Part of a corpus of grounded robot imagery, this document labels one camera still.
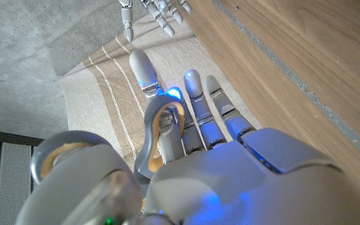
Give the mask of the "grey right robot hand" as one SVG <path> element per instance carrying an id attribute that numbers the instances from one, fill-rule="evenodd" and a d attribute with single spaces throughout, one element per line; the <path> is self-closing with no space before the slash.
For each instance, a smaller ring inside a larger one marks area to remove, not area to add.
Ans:
<path id="1" fill-rule="evenodd" d="M 132 0 L 118 0 L 121 5 L 121 18 L 124 28 L 124 37 L 130 43 L 134 40 L 133 29 L 133 1 Z M 152 16 L 154 21 L 161 27 L 164 32 L 170 36 L 175 36 L 173 27 L 164 17 L 169 13 L 174 20 L 181 24 L 183 22 L 183 16 L 175 6 L 173 0 L 140 0 L 142 6 Z"/>

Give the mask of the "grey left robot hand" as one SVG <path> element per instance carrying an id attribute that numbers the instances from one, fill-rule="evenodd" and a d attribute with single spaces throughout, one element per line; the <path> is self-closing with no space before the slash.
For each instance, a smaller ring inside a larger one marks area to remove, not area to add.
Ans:
<path id="1" fill-rule="evenodd" d="M 360 224 L 360 190 L 331 158 L 256 129 L 213 76 L 188 71 L 186 102 L 143 51 L 129 62 L 148 103 L 134 167 L 91 132 L 50 137 L 17 224 Z"/>

